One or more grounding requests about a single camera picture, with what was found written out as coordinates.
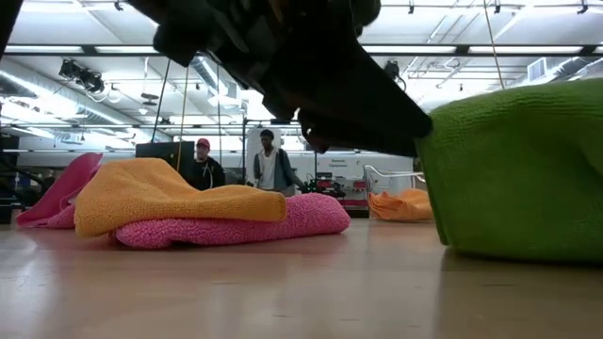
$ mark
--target wire basket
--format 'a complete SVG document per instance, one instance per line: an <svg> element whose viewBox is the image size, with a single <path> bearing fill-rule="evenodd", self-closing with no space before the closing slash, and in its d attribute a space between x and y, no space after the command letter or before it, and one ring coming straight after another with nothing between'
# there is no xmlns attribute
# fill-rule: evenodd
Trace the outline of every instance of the wire basket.
<svg viewBox="0 0 603 339"><path fill-rule="evenodd" d="M399 195L404 189L416 188L417 185L425 183L423 172L383 170L364 165L364 173L367 200L369 193L387 192L391 195Z"/></svg>

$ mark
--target man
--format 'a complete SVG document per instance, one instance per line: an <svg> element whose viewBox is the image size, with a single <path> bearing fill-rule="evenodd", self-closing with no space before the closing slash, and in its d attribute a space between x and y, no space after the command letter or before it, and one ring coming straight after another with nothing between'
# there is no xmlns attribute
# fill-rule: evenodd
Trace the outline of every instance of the man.
<svg viewBox="0 0 603 339"><path fill-rule="evenodd" d="M272 131L262 131L260 138L264 149L256 154L253 160L253 174L257 181L257 187L264 190L281 192L286 197L295 195L294 190L288 189L293 184L304 191L305 184L293 172L286 152L276 149L272 145L272 141L274 140Z"/></svg>
<svg viewBox="0 0 603 339"><path fill-rule="evenodd" d="M197 161L193 165L190 184L199 190L224 186L226 180L222 166L209 156L210 149L209 140L206 138L197 140Z"/></svg>

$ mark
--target cable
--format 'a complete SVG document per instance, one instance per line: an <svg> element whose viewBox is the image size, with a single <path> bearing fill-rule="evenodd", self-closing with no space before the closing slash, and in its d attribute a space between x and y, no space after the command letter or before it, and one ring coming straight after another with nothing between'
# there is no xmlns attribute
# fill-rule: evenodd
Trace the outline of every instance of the cable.
<svg viewBox="0 0 603 339"><path fill-rule="evenodd" d="M103 99L96 99L96 98L94 98L94 97L92 96L92 94L90 94L90 92L88 92L87 90L86 90L86 96L87 96L87 97L89 97L89 98L90 98L90 99L91 99L91 100L92 100L94 103L101 103L101 102L103 102L103 101L106 99L106 97L107 97L107 95L105 95L105 96L103 97Z"/></svg>
<svg viewBox="0 0 603 339"><path fill-rule="evenodd" d="M180 141L178 142L178 162L176 163L176 171L180 172L180 154L182 153L182 135L185 131L185 114L187 108L187 89L188 89L188 67L187 67L187 76L185 78L185 93L184 99L182 101L182 119L180 120Z"/></svg>
<svg viewBox="0 0 603 339"><path fill-rule="evenodd" d="M163 77L163 85L161 85L161 96L159 96L159 106L157 107L157 115L155 116L155 126L153 127L153 136L151 137L151 143L155 143L155 133L157 132L157 125L159 124L159 113L161 112L161 104L163 103L163 93L166 90L166 83L168 83L170 65L171 59L168 59L168 67L166 67L166 74Z"/></svg>
<svg viewBox="0 0 603 339"><path fill-rule="evenodd" d="M222 163L222 115L220 113L220 65L216 64L218 78L218 144L220 145L220 163Z"/></svg>
<svg viewBox="0 0 603 339"><path fill-rule="evenodd" d="M490 33L490 42L492 43L492 54L494 55L494 61L497 64L498 80L500 80L500 87L505 89L505 83L502 81L502 72L500 71L500 65L498 64L497 47L494 43L492 24L490 24L490 15L488 14L488 4L486 3L486 0L483 0L483 11L486 13L486 22L488 23L488 32Z"/></svg>
<svg viewBox="0 0 603 339"><path fill-rule="evenodd" d="M67 81L65 81L64 83L62 83L62 84L60 85L60 87L59 87L57 90L55 90L55 91L53 92L53 94L52 94L52 95L57 94L57 93L58 93L60 90L62 90L63 88L65 88L65 86L67 86L67 84L69 84L70 82L72 82L72 80L67 80Z"/></svg>

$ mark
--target red cap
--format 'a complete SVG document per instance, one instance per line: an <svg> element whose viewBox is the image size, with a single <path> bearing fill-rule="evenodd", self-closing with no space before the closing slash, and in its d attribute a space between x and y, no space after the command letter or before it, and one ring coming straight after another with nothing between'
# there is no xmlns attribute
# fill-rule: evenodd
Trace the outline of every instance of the red cap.
<svg viewBox="0 0 603 339"><path fill-rule="evenodd" d="M204 137L202 137L199 140L197 140L197 146L201 146L201 145L204 145L208 149L211 149L211 147L209 146L209 140L207 140Z"/></svg>

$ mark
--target man in red cap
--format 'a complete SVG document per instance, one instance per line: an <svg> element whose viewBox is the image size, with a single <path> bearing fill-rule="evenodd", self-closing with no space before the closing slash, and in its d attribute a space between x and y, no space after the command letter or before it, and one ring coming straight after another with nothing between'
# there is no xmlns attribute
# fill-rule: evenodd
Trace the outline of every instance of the man in red cap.
<svg viewBox="0 0 603 339"><path fill-rule="evenodd" d="M209 156L210 149L209 140L204 137L197 140L197 161L193 168L191 184L199 190L224 186L226 181L222 166Z"/></svg>

